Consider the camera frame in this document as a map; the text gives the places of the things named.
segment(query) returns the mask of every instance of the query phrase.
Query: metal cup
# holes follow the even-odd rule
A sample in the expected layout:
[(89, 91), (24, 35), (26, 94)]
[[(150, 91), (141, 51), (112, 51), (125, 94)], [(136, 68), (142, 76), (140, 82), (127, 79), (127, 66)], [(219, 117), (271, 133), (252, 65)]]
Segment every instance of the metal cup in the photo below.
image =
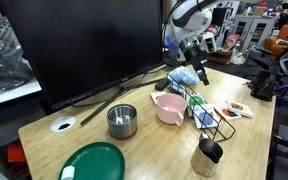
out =
[(106, 118), (110, 134), (117, 139), (126, 139), (137, 130), (137, 111), (132, 105), (113, 106)]
[(218, 169), (220, 159), (223, 156), (221, 146), (202, 134), (200, 141), (193, 153), (191, 164), (194, 170), (202, 176), (213, 176)]

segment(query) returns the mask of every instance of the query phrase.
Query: pink bowl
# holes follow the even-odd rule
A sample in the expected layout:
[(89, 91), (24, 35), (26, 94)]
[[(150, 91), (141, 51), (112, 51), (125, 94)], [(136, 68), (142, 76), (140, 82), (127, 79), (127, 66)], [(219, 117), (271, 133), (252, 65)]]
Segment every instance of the pink bowl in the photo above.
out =
[(157, 116), (167, 124), (182, 126), (186, 107), (183, 97), (172, 93), (163, 94), (157, 99)]

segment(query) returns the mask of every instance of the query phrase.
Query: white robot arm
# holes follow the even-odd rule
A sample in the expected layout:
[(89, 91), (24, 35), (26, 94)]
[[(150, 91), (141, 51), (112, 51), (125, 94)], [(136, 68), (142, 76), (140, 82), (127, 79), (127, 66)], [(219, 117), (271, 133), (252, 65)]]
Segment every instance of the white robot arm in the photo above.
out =
[[(190, 61), (204, 85), (208, 85), (204, 67), (201, 64), (202, 50), (197, 36), (204, 32), (212, 21), (212, 12), (207, 9), (223, 0), (182, 0), (172, 13), (171, 35), (175, 44)], [(262, 0), (242, 0), (257, 3)]]

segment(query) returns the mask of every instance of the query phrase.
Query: black monitor screen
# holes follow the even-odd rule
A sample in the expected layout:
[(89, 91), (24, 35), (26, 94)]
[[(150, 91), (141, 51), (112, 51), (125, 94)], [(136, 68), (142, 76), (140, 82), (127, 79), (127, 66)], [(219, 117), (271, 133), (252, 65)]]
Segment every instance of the black monitor screen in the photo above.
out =
[(53, 109), (162, 63), (159, 0), (2, 0)]

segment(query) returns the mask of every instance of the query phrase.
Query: stainless steel bowl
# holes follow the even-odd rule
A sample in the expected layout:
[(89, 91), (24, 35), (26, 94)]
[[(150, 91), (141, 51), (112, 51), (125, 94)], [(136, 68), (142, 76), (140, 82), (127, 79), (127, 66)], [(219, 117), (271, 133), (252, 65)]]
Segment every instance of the stainless steel bowl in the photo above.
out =
[(137, 111), (132, 105), (115, 105), (106, 118), (110, 134), (117, 139), (126, 139), (137, 130)]

